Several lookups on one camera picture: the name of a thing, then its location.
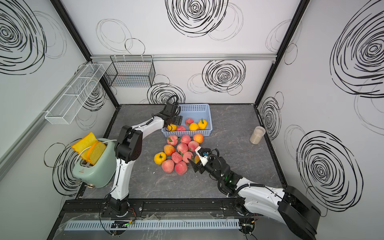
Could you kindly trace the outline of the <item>light blue plastic basket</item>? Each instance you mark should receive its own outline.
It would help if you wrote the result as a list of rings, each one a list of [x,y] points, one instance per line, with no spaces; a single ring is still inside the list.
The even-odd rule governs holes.
[[[183,104],[181,106],[180,116],[183,117],[182,126],[186,128],[185,131],[173,131],[169,132],[167,128],[161,129],[161,132],[165,137],[170,135],[176,135],[181,137],[183,135],[189,135],[192,137],[195,134],[202,134],[204,137],[209,137],[212,130],[212,116],[211,109],[208,104]],[[192,119],[197,124],[201,119],[207,121],[207,127],[204,130],[190,131],[189,127],[186,125],[185,120]]]

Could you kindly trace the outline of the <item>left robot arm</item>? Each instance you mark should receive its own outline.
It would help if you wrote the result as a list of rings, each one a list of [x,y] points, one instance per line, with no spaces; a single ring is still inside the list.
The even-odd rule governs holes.
[[[116,173],[111,193],[107,195],[109,207],[119,217],[129,212],[129,182],[135,161],[142,152],[143,139],[155,131],[171,124],[180,124],[179,103],[166,103],[163,110],[151,116],[143,123],[134,126],[123,126],[115,146]]]

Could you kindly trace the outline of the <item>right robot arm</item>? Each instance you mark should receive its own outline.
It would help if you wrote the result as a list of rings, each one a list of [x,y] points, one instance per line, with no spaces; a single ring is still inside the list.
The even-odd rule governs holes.
[[[195,172],[209,173],[218,190],[234,198],[239,214],[261,214],[284,223],[302,240],[314,240],[321,211],[304,194],[292,186],[273,188],[254,183],[233,172],[222,157],[214,154],[188,159]]]

